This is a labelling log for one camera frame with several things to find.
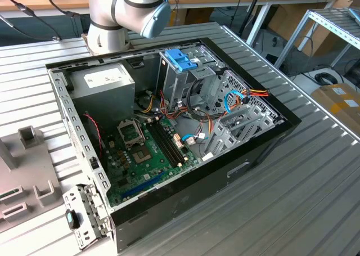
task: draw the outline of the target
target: metal profile rail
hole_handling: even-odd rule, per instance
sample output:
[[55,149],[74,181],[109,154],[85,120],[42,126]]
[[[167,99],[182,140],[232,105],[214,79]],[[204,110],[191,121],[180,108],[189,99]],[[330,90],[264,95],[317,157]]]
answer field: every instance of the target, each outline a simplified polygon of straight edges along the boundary
[[[130,37],[136,48],[209,37],[301,117],[302,123],[260,166],[144,236],[123,255],[359,252],[360,145],[349,130],[216,23],[168,28],[153,40],[133,33]],[[75,159],[43,64],[88,55],[81,39],[0,48],[0,136],[23,124],[40,128],[63,191],[86,183],[87,178]],[[4,255],[79,254],[64,212],[61,206],[4,232],[0,251]],[[115,255],[113,241],[101,240],[83,254]]]
[[[346,53],[350,46],[354,46],[355,48],[360,50],[360,25],[357,24],[356,21],[348,14],[348,11],[346,9],[329,8],[313,11],[308,10],[302,18],[298,27],[295,29],[282,53],[280,54],[278,60],[276,61],[274,65],[276,68],[279,68],[284,62],[296,39],[300,36],[303,28],[306,26],[310,19],[315,21],[315,24],[312,28],[310,28],[306,37],[311,37],[313,31],[320,24],[348,43],[348,45],[334,60],[331,66],[334,66],[340,60],[340,58]],[[307,41],[308,38],[304,38],[298,50],[301,51]]]

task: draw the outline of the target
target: wooden table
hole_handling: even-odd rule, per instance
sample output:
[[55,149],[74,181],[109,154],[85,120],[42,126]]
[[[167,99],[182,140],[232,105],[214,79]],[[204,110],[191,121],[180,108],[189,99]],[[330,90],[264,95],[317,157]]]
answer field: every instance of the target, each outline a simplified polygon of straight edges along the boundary
[[[35,10],[38,16],[61,15],[54,9],[47,0],[16,0]],[[53,0],[60,8],[72,10],[80,14],[89,13],[88,0]],[[236,6],[239,0],[179,0],[178,8],[201,8],[201,7],[231,7]],[[241,0],[240,6],[248,6],[253,0]],[[252,45],[257,33],[271,7],[271,5],[283,5],[294,3],[326,3],[325,8],[331,7],[336,0],[259,0],[258,5],[262,5],[262,9],[254,24],[254,27],[247,39],[247,43]],[[169,0],[172,7],[175,7],[175,0]],[[0,0],[0,13],[6,18],[27,17],[26,14],[20,12],[8,0]]]

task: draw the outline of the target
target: aluminum workbench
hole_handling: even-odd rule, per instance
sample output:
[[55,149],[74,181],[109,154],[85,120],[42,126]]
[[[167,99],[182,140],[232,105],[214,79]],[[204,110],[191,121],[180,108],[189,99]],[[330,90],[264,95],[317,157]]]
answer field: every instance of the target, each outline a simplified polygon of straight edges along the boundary
[[[306,93],[216,23],[165,29],[136,48],[209,37],[302,119],[263,164],[134,244],[123,255],[353,255],[360,250],[360,144]],[[45,135],[63,191],[86,182],[44,64],[89,56],[81,39],[0,48],[0,136]],[[1,255],[77,255],[60,206],[0,234]],[[104,239],[84,255],[114,255]]]

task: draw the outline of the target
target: motherboard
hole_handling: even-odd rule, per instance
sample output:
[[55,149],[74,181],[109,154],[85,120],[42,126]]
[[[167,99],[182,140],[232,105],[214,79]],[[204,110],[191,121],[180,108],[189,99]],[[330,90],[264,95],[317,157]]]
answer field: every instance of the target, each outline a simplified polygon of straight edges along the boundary
[[199,163],[190,149],[174,139],[167,118],[154,123],[125,120],[103,139],[103,165],[111,182],[111,206],[127,201]]

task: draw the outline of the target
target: workbench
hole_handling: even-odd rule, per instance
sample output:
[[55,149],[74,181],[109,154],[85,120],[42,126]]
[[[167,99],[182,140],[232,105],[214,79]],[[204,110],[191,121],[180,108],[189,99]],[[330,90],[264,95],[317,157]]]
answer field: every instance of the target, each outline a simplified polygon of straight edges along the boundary
[[[123,255],[353,255],[360,250],[360,145],[345,128],[225,26],[166,28],[135,48],[209,37],[301,124],[258,167]],[[87,183],[66,134],[44,64],[89,56],[82,39],[0,48],[0,136],[33,125],[45,136],[63,191]],[[0,234],[3,255],[77,255],[60,206]],[[110,238],[84,255],[115,255]]]
[[[54,9],[47,0],[16,0],[30,7],[38,16],[62,15]],[[88,0],[53,0],[63,10],[71,10],[80,14],[89,13]],[[235,7],[239,0],[179,0],[178,9],[201,8],[201,7]],[[240,6],[249,6],[253,0],[241,0]],[[325,8],[332,7],[336,0],[259,0],[257,5],[262,9],[251,30],[247,43],[252,45],[257,37],[262,23],[271,5],[301,4],[301,3],[326,3]],[[172,8],[175,8],[175,0],[169,0]],[[0,0],[0,14],[5,18],[27,17],[26,14],[17,10],[9,0]]]

